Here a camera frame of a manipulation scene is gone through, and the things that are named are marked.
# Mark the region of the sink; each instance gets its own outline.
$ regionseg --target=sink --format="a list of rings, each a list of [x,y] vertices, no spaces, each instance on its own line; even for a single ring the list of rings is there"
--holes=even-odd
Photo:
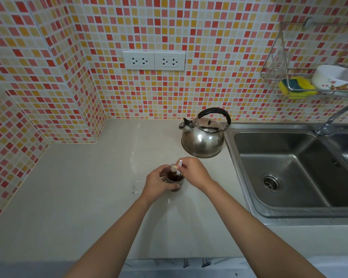
[[[260,201],[277,207],[348,206],[348,170],[308,133],[237,133],[234,141]]]
[[[315,127],[238,123],[225,132],[247,207],[262,222],[348,224],[348,130],[327,137]]]

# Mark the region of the power socket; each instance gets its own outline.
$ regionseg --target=power socket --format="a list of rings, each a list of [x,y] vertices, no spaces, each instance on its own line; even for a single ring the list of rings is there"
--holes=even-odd
[[[156,70],[184,70],[185,60],[184,51],[155,51]]]
[[[153,51],[122,51],[126,69],[154,70],[155,55]]]

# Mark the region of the faucet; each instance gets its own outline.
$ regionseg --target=faucet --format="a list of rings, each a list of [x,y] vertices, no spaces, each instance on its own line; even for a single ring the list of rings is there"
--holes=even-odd
[[[334,126],[331,125],[331,123],[347,111],[348,105],[340,109],[338,112],[334,113],[325,123],[323,123],[317,129],[313,130],[313,132],[319,136],[328,136],[335,133],[336,129],[334,128]]]

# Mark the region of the kettle handle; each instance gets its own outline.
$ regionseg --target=kettle handle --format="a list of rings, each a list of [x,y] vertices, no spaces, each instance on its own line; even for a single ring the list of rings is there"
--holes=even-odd
[[[227,119],[228,125],[231,125],[231,117],[229,116],[228,112],[226,110],[224,110],[223,108],[211,107],[211,108],[208,108],[208,109],[201,111],[197,116],[200,119],[208,114],[213,114],[213,113],[214,114],[223,114],[223,116],[225,116]]]

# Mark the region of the person's left arm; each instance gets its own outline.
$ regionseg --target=person's left arm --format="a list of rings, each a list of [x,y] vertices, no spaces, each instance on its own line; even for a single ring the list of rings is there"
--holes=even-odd
[[[179,185],[165,183],[160,177],[169,165],[151,172],[140,197],[75,263],[65,278],[117,278],[148,209],[166,190]]]

